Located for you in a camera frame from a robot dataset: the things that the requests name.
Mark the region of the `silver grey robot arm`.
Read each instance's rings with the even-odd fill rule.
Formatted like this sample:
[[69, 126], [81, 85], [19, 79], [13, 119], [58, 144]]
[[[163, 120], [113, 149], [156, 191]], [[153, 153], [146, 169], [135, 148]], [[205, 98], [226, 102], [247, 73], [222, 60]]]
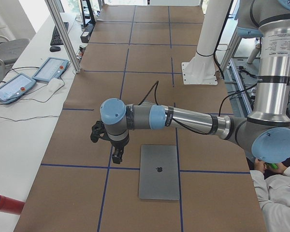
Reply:
[[255, 158], [279, 163], [290, 157], [290, 119], [286, 114], [290, 91], [290, 0], [243, 0], [238, 27], [263, 36], [259, 79], [251, 114], [246, 118], [213, 116], [150, 102], [126, 105], [112, 98], [100, 107], [103, 138], [121, 163], [129, 131], [185, 128], [239, 145]]

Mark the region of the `person's hand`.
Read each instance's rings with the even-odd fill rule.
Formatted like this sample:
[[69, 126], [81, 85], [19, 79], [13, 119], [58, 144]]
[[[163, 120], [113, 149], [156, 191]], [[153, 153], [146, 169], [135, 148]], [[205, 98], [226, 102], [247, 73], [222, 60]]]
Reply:
[[254, 170], [260, 171], [262, 174], [267, 169], [266, 164], [263, 160], [255, 159], [254, 161]]

